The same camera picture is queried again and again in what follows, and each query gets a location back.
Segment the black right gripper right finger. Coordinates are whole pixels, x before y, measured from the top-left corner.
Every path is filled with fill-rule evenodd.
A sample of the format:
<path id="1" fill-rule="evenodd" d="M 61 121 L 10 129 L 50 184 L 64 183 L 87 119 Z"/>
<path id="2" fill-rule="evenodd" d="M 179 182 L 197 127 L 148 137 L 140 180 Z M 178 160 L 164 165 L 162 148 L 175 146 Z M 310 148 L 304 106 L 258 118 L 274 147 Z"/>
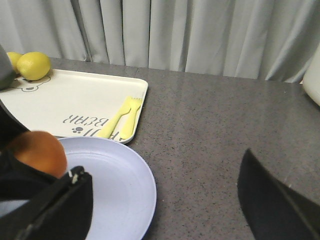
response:
<path id="1" fill-rule="evenodd" d="M 250 149 L 240 164 L 237 195 L 256 240 L 320 238 L 320 206 L 276 179 Z"/>

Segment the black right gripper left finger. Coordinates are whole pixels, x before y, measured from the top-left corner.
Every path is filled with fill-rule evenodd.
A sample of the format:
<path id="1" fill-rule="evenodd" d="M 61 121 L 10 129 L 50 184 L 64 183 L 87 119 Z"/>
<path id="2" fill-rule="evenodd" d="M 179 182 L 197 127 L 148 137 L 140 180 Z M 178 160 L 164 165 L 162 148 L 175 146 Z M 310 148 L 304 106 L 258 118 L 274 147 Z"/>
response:
<path id="1" fill-rule="evenodd" d="M 84 240 L 93 215 L 92 176 L 82 166 L 0 218 L 2 240 Z"/>

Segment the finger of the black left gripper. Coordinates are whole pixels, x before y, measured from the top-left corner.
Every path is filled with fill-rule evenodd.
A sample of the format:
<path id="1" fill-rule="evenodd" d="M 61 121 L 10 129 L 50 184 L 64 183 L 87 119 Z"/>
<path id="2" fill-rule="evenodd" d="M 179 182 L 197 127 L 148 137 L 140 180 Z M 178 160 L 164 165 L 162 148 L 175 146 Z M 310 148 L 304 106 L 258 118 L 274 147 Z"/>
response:
<path id="1" fill-rule="evenodd" d="M 20 123 L 6 106 L 0 104 L 0 149 L 2 150 L 10 141 L 18 135 L 29 131 Z"/>

